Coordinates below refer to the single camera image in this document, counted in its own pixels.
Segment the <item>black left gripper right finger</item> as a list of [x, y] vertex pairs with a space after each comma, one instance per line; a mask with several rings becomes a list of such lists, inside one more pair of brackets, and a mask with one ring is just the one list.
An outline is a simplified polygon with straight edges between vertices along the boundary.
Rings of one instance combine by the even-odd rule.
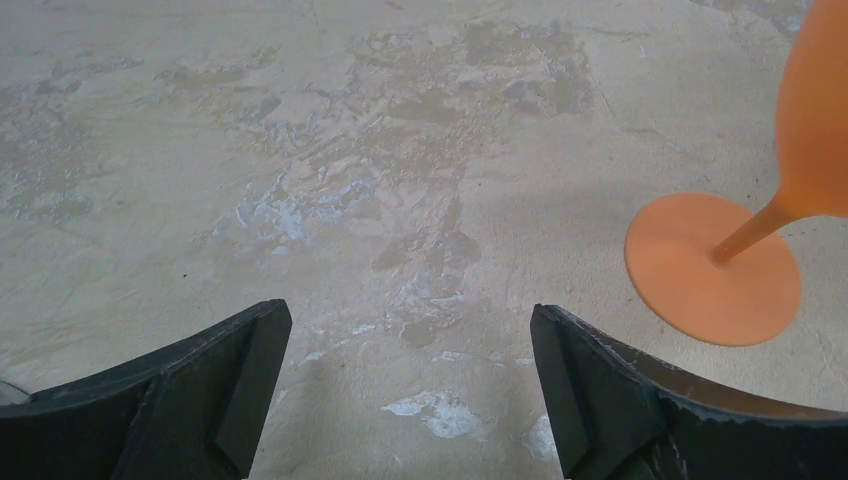
[[556, 305], [530, 321], [567, 479], [843, 479], [847, 416], [740, 391]]

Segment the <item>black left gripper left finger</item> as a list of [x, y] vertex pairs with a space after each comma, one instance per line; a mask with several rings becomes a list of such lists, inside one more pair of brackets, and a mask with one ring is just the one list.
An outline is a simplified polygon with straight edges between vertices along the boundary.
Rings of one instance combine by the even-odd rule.
[[245, 479], [286, 352], [285, 301], [1, 409], [5, 479]]

